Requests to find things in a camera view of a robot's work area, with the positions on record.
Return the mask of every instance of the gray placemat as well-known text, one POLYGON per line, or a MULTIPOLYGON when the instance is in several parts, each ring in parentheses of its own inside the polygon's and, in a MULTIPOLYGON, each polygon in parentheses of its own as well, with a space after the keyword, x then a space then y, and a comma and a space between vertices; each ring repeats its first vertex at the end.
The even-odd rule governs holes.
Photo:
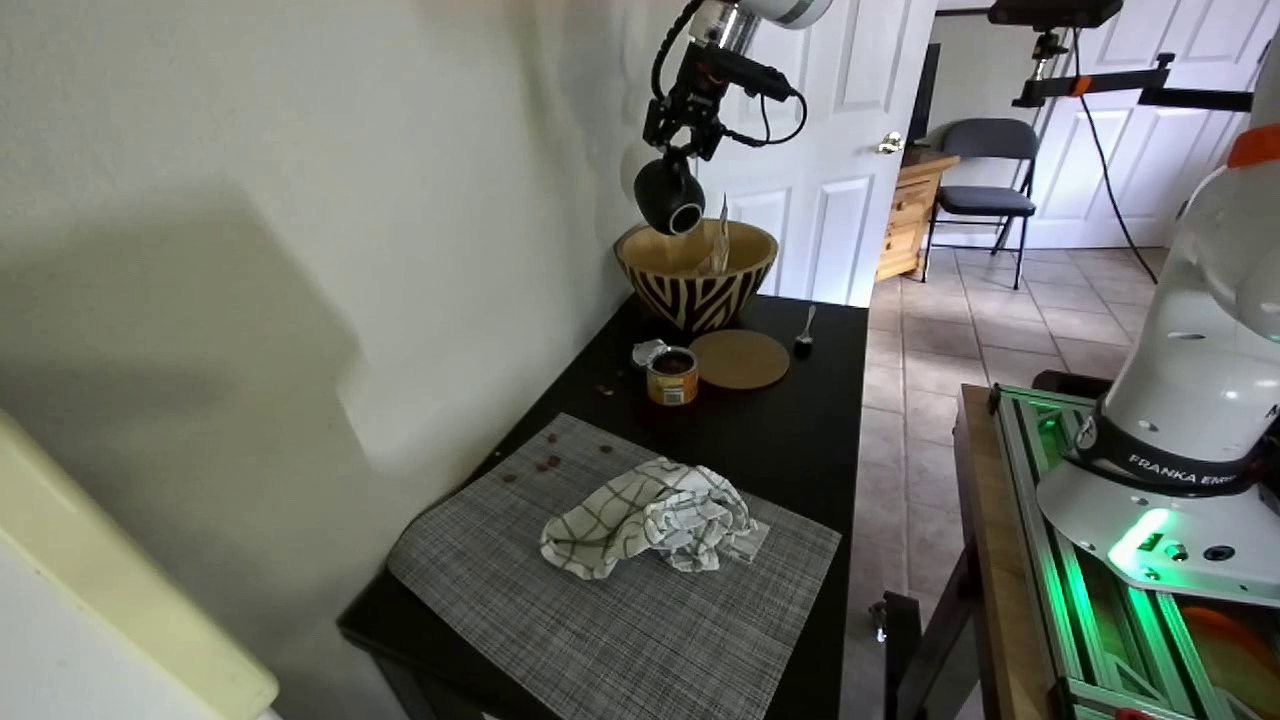
POLYGON ((542 561, 547 514, 650 454, 555 414, 487 476, 418 514, 388 566, 555 715, 765 715, 841 530, 744 490, 769 525, 755 565, 683 577, 660 555, 638 555, 590 582, 542 561))

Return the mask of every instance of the black table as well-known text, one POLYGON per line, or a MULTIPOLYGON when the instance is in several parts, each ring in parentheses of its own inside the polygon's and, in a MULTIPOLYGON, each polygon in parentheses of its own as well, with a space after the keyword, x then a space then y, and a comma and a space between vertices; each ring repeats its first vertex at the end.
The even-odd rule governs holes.
MULTIPOLYGON (((794 343, 806 311, 808 305, 801 298, 755 298, 744 311, 744 328, 794 343)), ((628 298, 498 443, 476 476, 521 448, 552 414, 573 410, 671 461, 707 462, 737 488, 835 528, 844 537, 841 551, 769 715, 841 715, 870 311, 821 305, 812 320, 815 349, 795 356, 782 382, 759 391, 704 387, 693 409, 650 402, 644 373, 633 366, 633 343, 654 335, 679 338, 654 311, 628 298)), ((340 615, 340 629, 374 651, 410 715, 480 715, 480 706, 498 715, 552 715, 498 664, 470 649, 393 573, 381 573, 360 591, 360 599, 340 615)))

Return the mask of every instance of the crumpled cloth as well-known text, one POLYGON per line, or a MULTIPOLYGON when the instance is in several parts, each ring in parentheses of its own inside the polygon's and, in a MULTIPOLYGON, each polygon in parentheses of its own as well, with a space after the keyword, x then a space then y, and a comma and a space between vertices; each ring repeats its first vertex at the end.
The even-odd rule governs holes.
POLYGON ((642 551, 660 551, 678 573, 719 573, 719 555, 752 565, 765 537, 769 525, 724 476, 656 454, 552 514, 542 551, 580 581, 606 581, 642 551))

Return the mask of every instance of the round coaster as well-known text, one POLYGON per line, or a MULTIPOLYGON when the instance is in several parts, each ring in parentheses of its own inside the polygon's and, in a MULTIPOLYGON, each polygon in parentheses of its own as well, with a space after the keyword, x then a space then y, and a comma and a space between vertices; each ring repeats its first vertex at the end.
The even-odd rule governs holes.
POLYGON ((739 328, 693 338, 693 356, 704 382, 718 387, 765 387, 787 377, 794 366, 794 356, 782 338, 739 328))

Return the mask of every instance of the chair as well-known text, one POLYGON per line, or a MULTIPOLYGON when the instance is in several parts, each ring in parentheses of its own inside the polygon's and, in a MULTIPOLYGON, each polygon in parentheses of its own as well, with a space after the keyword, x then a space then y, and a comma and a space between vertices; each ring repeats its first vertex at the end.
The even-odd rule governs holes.
POLYGON ((954 214, 1006 214, 999 236, 993 244, 993 255, 1006 247, 1007 225, 1022 220, 1022 239, 1017 239, 1017 267, 1014 267, 1014 286, 1025 278, 1025 247, 1029 247, 1029 220, 1038 214, 1033 199, 1033 180, 1038 180, 1038 127, 1025 121, 1007 115, 975 115, 975 121, 956 121, 939 134, 939 150, 954 150, 961 158, 1017 158, 1025 164, 1025 180, 1014 188, 999 182, 944 182, 936 190, 933 214, 930 214, 930 244, 923 244, 923 273, 930 278, 930 251, 933 251, 933 232, 936 232, 936 211, 954 214))

